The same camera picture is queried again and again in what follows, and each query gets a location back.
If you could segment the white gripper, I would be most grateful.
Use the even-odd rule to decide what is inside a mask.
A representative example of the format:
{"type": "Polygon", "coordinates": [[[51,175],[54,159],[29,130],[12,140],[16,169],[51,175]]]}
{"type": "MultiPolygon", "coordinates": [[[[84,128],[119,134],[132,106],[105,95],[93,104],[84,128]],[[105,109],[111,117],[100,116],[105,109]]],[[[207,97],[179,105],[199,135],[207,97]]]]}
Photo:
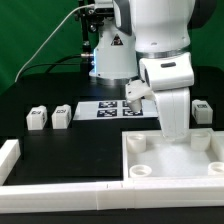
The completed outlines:
{"type": "Polygon", "coordinates": [[[190,91],[194,72],[189,52],[178,56],[139,61],[140,77],[148,84],[166,138],[184,137],[189,130],[190,91]]]}

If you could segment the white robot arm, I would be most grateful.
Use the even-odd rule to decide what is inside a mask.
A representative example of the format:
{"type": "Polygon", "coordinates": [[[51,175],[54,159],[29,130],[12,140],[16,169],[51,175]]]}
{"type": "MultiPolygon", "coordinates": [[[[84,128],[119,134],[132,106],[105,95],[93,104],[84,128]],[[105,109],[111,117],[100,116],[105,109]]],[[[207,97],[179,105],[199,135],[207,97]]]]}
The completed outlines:
{"type": "Polygon", "coordinates": [[[190,29],[211,18],[217,0],[93,0],[100,20],[93,51],[92,80],[125,85],[127,104],[142,109],[155,101],[162,133],[181,138],[189,130],[190,91],[194,84],[190,29]]]}

